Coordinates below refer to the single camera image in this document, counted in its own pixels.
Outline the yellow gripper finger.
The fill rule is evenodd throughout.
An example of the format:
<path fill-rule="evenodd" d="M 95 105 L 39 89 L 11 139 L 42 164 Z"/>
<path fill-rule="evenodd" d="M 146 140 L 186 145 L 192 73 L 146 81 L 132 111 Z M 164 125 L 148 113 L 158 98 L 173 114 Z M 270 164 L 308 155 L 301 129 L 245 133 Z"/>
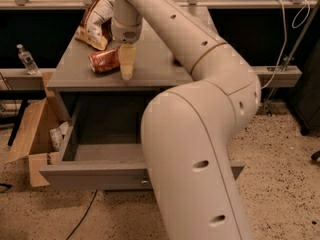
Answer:
<path fill-rule="evenodd" d="M 118 50 L 120 72 L 124 80 L 130 80 L 133 75 L 133 66 L 136 57 L 136 47 L 134 44 L 122 44 Z"/>

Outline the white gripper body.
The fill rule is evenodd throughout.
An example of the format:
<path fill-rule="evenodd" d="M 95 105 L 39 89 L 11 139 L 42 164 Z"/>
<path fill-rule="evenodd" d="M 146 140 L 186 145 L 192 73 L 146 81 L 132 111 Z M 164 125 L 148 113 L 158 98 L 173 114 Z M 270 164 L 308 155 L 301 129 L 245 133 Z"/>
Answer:
<path fill-rule="evenodd" d="M 120 23 L 116 18 L 113 18 L 111 20 L 111 32 L 113 39 L 118 43 L 136 43 L 142 32 L 142 21 L 138 21 L 130 26 Z"/>

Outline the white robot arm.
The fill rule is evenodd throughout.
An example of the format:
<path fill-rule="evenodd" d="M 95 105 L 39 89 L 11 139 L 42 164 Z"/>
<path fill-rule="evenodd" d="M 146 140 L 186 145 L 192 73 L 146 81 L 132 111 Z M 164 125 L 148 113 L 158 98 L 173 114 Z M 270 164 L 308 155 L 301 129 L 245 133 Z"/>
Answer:
<path fill-rule="evenodd" d="M 137 17 L 192 78 L 158 94 L 141 122 L 143 155 L 169 239 L 253 240 L 227 144 L 257 112 L 257 74 L 172 0 L 115 0 L 114 36 Z"/>

